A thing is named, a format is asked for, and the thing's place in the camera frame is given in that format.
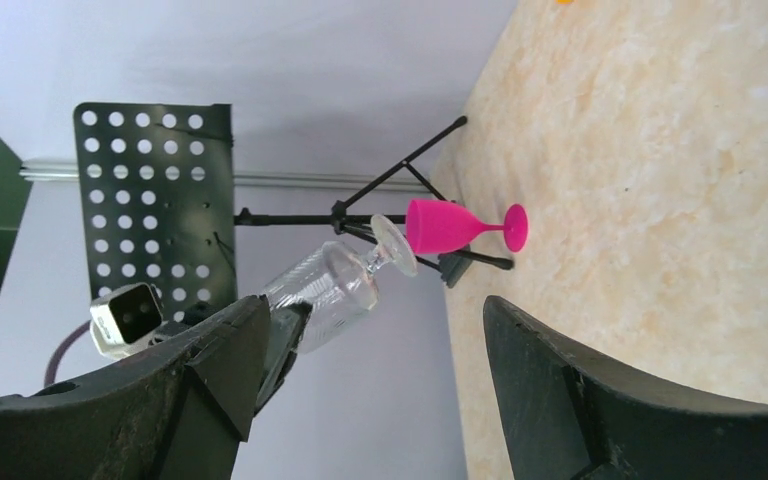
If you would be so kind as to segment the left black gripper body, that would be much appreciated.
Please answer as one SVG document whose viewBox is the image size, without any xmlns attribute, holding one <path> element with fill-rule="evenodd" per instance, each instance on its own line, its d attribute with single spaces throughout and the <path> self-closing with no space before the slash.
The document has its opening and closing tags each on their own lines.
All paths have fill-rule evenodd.
<svg viewBox="0 0 768 480">
<path fill-rule="evenodd" d="M 209 303 L 198 301 L 182 312 L 176 312 L 173 319 L 164 321 L 152 333 L 152 344 L 167 341 L 178 334 L 198 325 L 215 313 L 215 308 Z"/>
</svg>

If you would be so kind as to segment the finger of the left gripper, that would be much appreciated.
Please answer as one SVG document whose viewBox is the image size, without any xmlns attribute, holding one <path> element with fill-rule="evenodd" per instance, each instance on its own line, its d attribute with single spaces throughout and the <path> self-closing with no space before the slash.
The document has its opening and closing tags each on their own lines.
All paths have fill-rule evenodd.
<svg viewBox="0 0 768 480">
<path fill-rule="evenodd" d="M 270 335 L 255 403 L 255 414 L 258 414 L 277 393 L 293 368 L 297 358 L 298 344 L 312 310 L 312 304 L 301 301 L 270 311 Z"/>
</svg>

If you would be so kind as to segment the clear wine glass front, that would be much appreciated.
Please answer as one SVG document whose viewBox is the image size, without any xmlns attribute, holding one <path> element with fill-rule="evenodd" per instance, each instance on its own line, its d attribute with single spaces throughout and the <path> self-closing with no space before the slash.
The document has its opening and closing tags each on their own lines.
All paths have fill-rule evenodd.
<svg viewBox="0 0 768 480">
<path fill-rule="evenodd" d="M 310 309 L 296 352 L 322 347 L 372 311 L 379 302 L 375 274 L 384 265 L 417 275 L 417 259 L 399 228 L 383 215 L 372 216 L 370 227 L 375 247 L 369 252 L 327 241 L 264 287 L 274 316 Z"/>
</svg>

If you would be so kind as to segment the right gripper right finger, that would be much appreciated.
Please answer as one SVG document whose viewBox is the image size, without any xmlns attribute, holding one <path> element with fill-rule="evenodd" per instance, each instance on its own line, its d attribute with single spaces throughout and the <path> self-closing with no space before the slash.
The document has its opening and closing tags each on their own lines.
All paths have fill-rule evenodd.
<svg viewBox="0 0 768 480">
<path fill-rule="evenodd" d="M 499 296 L 486 350 L 517 479 L 768 479 L 768 405 L 684 386 Z"/>
</svg>

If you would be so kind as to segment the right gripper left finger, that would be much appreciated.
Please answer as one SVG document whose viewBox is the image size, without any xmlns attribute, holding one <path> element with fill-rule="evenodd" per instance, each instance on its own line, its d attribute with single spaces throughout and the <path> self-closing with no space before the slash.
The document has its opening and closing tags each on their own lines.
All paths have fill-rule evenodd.
<svg viewBox="0 0 768 480">
<path fill-rule="evenodd" d="M 270 332 L 261 296 L 126 359 L 0 397 L 0 479 L 228 478 Z"/>
</svg>

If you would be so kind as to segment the pink wine glass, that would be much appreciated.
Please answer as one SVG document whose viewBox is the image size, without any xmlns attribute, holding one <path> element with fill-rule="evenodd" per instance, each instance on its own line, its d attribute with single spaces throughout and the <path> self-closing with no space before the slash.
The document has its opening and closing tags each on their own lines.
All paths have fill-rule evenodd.
<svg viewBox="0 0 768 480">
<path fill-rule="evenodd" d="M 507 249 L 517 253 L 526 244 L 529 219 L 520 204 L 508 208 L 501 224 L 489 224 L 452 202 L 413 199 L 406 211 L 405 228 L 407 241 L 416 254 L 453 253 L 487 232 L 501 232 Z"/>
</svg>

